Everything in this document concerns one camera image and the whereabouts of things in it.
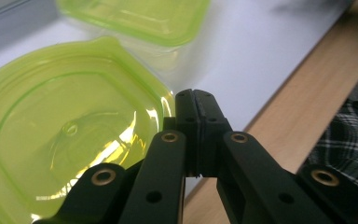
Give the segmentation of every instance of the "green plastic lid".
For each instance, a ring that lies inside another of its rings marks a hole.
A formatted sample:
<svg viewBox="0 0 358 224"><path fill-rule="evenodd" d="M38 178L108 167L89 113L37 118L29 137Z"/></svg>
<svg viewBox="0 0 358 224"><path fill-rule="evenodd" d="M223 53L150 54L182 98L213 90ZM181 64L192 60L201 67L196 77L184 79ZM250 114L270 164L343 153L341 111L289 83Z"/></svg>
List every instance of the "green plastic lid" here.
<svg viewBox="0 0 358 224"><path fill-rule="evenodd" d="M112 37L29 53L0 69L0 223L54 215L100 162L141 160L172 94Z"/></svg>
<svg viewBox="0 0 358 224"><path fill-rule="evenodd" d="M64 14L167 47L190 42L210 0L57 0Z"/></svg>

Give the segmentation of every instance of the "translucent green lid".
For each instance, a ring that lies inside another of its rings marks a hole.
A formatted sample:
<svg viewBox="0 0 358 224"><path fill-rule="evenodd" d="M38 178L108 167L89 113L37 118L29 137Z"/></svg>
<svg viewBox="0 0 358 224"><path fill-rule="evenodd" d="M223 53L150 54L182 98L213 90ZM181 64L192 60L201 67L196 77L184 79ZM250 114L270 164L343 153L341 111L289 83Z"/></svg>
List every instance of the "translucent green lid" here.
<svg viewBox="0 0 358 224"><path fill-rule="evenodd" d="M69 16L161 46L180 46L200 29L210 0L57 0Z"/></svg>
<svg viewBox="0 0 358 224"><path fill-rule="evenodd" d="M61 44L0 69L0 223L56 213L83 172L141 160L172 95L114 38Z"/></svg>

